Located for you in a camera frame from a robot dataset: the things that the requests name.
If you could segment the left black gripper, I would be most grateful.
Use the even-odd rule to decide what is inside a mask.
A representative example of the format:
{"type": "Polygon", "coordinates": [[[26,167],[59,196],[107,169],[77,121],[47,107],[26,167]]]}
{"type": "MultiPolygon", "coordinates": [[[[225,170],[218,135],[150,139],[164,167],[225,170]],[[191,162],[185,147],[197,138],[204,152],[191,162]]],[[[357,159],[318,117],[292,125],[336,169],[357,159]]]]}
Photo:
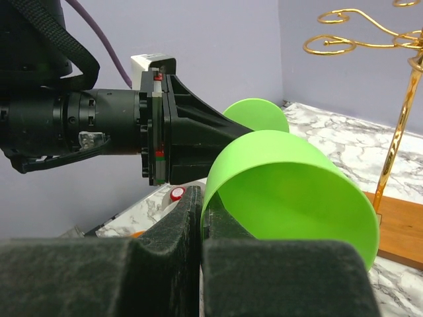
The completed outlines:
{"type": "Polygon", "coordinates": [[[205,178],[220,152],[251,131],[206,104],[176,75],[156,67],[141,74],[141,173],[151,186],[205,178]]]}

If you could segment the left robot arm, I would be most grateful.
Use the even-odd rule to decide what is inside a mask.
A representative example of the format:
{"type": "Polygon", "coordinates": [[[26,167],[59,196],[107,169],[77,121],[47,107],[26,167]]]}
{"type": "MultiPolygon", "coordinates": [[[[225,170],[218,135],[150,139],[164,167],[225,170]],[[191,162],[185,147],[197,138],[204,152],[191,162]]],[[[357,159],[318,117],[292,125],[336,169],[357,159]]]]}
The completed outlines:
{"type": "Polygon", "coordinates": [[[126,90],[97,89],[100,66],[65,28],[59,1],[1,2],[1,150],[26,174],[101,155],[140,155],[152,186],[208,175],[249,132],[176,76],[176,61],[135,55],[126,90]]]}

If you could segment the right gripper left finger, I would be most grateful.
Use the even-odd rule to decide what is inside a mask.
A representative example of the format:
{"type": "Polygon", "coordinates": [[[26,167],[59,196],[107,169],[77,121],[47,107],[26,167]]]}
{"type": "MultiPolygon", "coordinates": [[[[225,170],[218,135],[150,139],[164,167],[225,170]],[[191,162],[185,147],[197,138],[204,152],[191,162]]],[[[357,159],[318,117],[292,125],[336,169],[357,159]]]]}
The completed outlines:
{"type": "Polygon", "coordinates": [[[2,316],[197,316],[202,193],[138,238],[1,243],[2,316]]]}

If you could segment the green plastic wine glass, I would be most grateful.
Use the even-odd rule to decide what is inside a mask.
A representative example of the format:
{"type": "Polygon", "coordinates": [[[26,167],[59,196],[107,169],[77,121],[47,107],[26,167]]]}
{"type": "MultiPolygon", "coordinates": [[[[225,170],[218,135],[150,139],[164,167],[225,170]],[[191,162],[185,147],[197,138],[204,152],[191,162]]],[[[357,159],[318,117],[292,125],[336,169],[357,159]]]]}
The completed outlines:
{"type": "Polygon", "coordinates": [[[223,113],[249,132],[220,152],[204,193],[262,240],[339,240],[370,268],[379,248],[379,221],[366,195],[327,156],[292,134],[273,102],[247,98],[223,113]]]}

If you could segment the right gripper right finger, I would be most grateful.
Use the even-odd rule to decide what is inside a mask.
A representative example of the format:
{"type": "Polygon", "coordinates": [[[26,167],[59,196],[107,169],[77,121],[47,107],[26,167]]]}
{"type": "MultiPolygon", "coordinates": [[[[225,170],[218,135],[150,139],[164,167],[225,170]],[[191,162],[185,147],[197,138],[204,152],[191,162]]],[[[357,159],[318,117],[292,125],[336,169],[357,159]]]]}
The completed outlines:
{"type": "Polygon", "coordinates": [[[258,240],[214,195],[204,205],[206,316],[378,316],[364,263],[333,240],[258,240]]]}

